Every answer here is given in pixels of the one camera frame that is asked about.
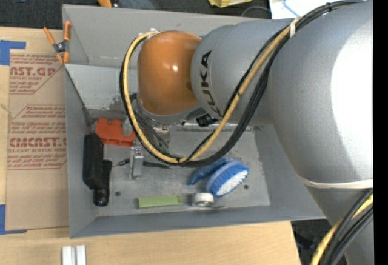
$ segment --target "yellow cable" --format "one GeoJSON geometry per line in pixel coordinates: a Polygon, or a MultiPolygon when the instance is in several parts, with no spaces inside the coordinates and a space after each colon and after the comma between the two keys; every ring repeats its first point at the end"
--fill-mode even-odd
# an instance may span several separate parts
{"type": "MultiPolygon", "coordinates": [[[[293,23],[296,23],[297,21],[299,21],[299,18],[294,20],[293,23]]],[[[159,159],[167,162],[167,163],[173,163],[173,164],[178,164],[178,163],[183,163],[184,161],[187,160],[187,157],[186,158],[180,158],[179,160],[175,159],[175,158],[172,158],[172,157],[169,157],[163,153],[161,153],[158,149],[154,148],[154,146],[148,141],[148,139],[146,138],[146,136],[143,134],[140,126],[138,125],[137,121],[136,121],[136,118],[135,118],[135,114],[133,112],[133,109],[132,109],[132,105],[131,105],[131,102],[130,102],[130,96],[129,96],[129,92],[128,92],[128,87],[127,87],[127,69],[128,69],[128,64],[129,64],[129,60],[130,60],[130,57],[132,55],[132,51],[135,49],[135,47],[145,38],[151,36],[151,35],[154,35],[156,33],[159,33],[159,32],[147,32],[147,33],[144,33],[142,35],[140,35],[139,37],[137,37],[130,45],[128,51],[127,51],[127,54],[125,55],[125,58],[124,58],[124,65],[123,65],[123,71],[122,71],[122,78],[123,78],[123,89],[124,89],[124,96],[125,96],[125,103],[126,103],[126,106],[127,106],[127,110],[129,112],[129,116],[130,116],[130,119],[133,123],[133,126],[138,134],[138,136],[140,137],[142,143],[155,155],[157,156],[159,159]]],[[[239,88],[238,90],[238,93],[235,95],[235,97],[233,98],[229,108],[227,109],[226,113],[224,114],[222,120],[220,121],[218,127],[216,128],[216,130],[213,132],[213,134],[210,136],[210,138],[206,141],[206,143],[191,157],[190,161],[191,160],[194,160],[198,157],[200,157],[213,143],[214,141],[217,139],[217,137],[219,136],[219,134],[221,133],[222,129],[224,128],[224,126],[226,125],[226,123],[228,122],[229,118],[231,117],[233,111],[235,110],[237,104],[239,103],[239,100],[240,100],[240,97],[244,94],[244,92],[247,90],[248,88],[248,85],[250,84],[250,82],[252,81],[252,79],[254,78],[254,76],[257,74],[258,70],[260,69],[260,67],[264,64],[264,62],[266,61],[266,59],[268,58],[268,56],[272,53],[272,51],[276,48],[276,46],[281,42],[281,40],[283,38],[285,38],[288,34],[290,33],[290,27],[286,27],[274,40],[273,42],[264,50],[264,52],[262,53],[261,57],[259,60],[257,60],[257,62],[255,63],[255,65],[252,67],[251,71],[249,72],[249,74],[247,75],[246,79],[244,80],[244,82],[241,84],[241,87],[239,88]]]]}
{"type": "MultiPolygon", "coordinates": [[[[369,207],[371,204],[373,204],[373,194],[366,199],[361,207],[357,210],[357,212],[352,217],[355,218],[357,215],[359,215],[366,207],[369,207]]],[[[334,224],[334,226],[329,230],[329,232],[325,235],[325,237],[322,239],[322,241],[319,243],[318,247],[316,248],[314,255],[311,259],[310,265],[319,265],[319,262],[321,261],[321,258],[323,256],[323,253],[325,252],[327,245],[330,243],[330,240],[333,238],[334,233],[336,232],[337,228],[340,226],[342,220],[344,218],[341,218],[337,223],[334,224]]]]}

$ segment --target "metal bracket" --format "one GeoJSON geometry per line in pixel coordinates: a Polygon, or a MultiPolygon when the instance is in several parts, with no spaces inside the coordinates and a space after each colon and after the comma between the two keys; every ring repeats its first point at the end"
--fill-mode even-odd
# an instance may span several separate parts
{"type": "Polygon", "coordinates": [[[86,246],[62,247],[61,265],[86,265],[86,246]]]}
{"type": "Polygon", "coordinates": [[[144,154],[140,147],[134,147],[133,149],[133,157],[132,157],[132,172],[131,178],[137,179],[141,176],[141,169],[143,167],[144,154]]]}

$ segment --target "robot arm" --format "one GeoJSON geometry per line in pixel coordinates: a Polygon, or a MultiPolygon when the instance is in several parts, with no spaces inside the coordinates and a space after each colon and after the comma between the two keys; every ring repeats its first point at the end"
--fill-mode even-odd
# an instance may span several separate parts
{"type": "MultiPolygon", "coordinates": [[[[166,125],[205,115],[220,129],[238,123],[210,158],[200,153],[216,132],[186,158],[146,146],[165,162],[201,166],[225,155],[248,124],[273,124],[296,173],[334,225],[373,188],[373,1],[353,2],[326,5],[296,22],[224,26],[203,38],[145,36],[134,105],[145,119],[166,125]]],[[[123,93],[131,112],[125,86],[123,93]]],[[[373,264],[373,222],[350,245],[347,260],[373,264]]]]}

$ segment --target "green eraser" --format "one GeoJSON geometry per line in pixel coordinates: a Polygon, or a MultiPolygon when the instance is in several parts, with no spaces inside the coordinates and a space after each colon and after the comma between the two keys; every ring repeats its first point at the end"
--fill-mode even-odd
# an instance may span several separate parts
{"type": "Polygon", "coordinates": [[[181,195],[139,197],[138,201],[139,208],[183,205],[183,199],[181,195]]]}

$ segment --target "blue brush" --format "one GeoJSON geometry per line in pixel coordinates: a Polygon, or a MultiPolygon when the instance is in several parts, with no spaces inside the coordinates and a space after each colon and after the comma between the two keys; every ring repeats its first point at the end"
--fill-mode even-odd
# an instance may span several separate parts
{"type": "Polygon", "coordinates": [[[229,157],[222,157],[219,160],[215,161],[214,163],[211,163],[207,166],[199,168],[196,172],[194,172],[190,179],[187,182],[187,185],[193,185],[197,183],[198,181],[201,181],[204,178],[207,178],[208,176],[215,173],[219,168],[221,168],[223,165],[234,161],[235,159],[231,159],[229,157]]]}
{"type": "Polygon", "coordinates": [[[206,191],[220,198],[238,187],[248,176],[249,168],[241,161],[231,161],[219,168],[206,184],[206,191]]]}

